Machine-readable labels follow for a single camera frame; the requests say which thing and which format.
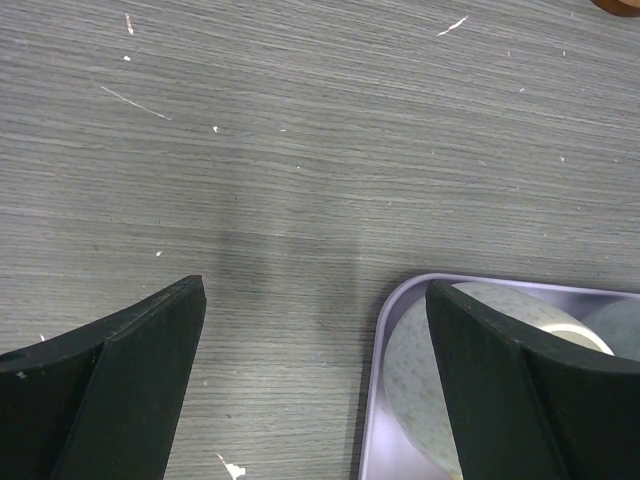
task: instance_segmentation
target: white scratch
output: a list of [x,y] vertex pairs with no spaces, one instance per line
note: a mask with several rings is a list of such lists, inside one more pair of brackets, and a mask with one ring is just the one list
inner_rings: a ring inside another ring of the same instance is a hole
[[149,112],[149,113],[153,113],[154,115],[160,117],[160,118],[164,118],[165,120],[171,120],[169,117],[162,115],[161,113],[158,112],[154,112],[153,110],[148,109],[147,107],[143,107],[142,105],[138,105],[136,102],[132,102],[131,100],[129,100],[128,98],[123,97],[122,95],[120,95],[119,93],[114,92],[113,90],[109,90],[107,87],[105,87],[104,85],[100,85],[100,88],[109,92],[111,95],[115,95],[116,97],[118,97],[120,100],[124,100],[125,102],[133,105],[134,107],[138,107],[142,110],[144,110],[145,112]]
[[131,23],[131,16],[128,13],[125,13],[124,18],[127,20],[127,30],[129,30],[129,34],[133,35],[133,23]]
[[222,464],[227,467],[227,472],[229,472],[229,475],[231,475],[231,478],[233,480],[238,480],[238,478],[244,476],[247,474],[247,469],[246,468],[240,468],[237,465],[234,465],[233,463],[227,463],[224,461],[224,458],[222,458],[222,455],[220,455],[219,453],[216,453],[216,455],[218,456],[218,458],[220,459],[220,461],[222,462]]
[[456,28],[458,28],[460,25],[462,25],[467,18],[469,18],[469,15],[467,15],[466,17],[464,17],[463,19],[458,20],[456,23],[454,23],[453,25],[451,25],[449,28],[447,28],[444,32],[440,32],[438,35],[436,35],[436,37],[440,37],[442,35],[446,35],[447,33],[449,33],[451,30],[454,30]]

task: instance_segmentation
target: orange round object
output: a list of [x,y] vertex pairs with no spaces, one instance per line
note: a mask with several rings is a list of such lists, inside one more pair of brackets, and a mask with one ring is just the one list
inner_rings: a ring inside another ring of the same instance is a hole
[[640,17],[640,0],[591,0],[597,6],[619,17]]

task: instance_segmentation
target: white paint chip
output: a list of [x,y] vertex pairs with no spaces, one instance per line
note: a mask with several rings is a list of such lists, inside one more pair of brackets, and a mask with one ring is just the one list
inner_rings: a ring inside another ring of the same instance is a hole
[[219,453],[216,453],[216,455],[218,456],[222,464],[227,468],[227,472],[229,472],[229,475],[231,475],[232,480],[238,480],[238,478],[243,477],[247,474],[246,468],[241,468],[237,465],[234,465],[233,463],[225,462],[224,458],[222,458],[222,455],[220,455]]
[[127,20],[127,30],[129,30],[129,34],[133,35],[133,23],[131,23],[131,15],[125,13],[124,18]]
[[156,115],[157,117],[160,118],[164,118],[165,120],[171,120],[169,117],[162,115],[161,113],[158,112],[154,112],[153,110],[147,108],[147,107],[143,107],[142,105],[138,105],[136,102],[132,102],[131,100],[129,100],[128,98],[123,97],[122,95],[120,95],[119,93],[114,92],[113,90],[109,90],[107,87],[105,87],[104,85],[100,85],[100,88],[103,89],[106,92],[109,92],[111,95],[115,95],[116,97],[118,97],[120,100],[124,100],[125,102],[127,102],[130,105],[133,105],[134,107],[140,108],[141,110],[144,110],[145,112],[149,112],[149,113],[153,113],[154,115]]
[[447,28],[445,31],[440,32],[438,35],[436,35],[436,37],[441,37],[442,35],[446,35],[447,33],[449,33],[451,30],[455,30],[456,28],[458,28],[460,25],[462,25],[464,22],[467,21],[467,18],[469,18],[469,15],[467,15],[466,17],[458,20],[456,23],[454,23],[453,25],[451,25],[449,28]]

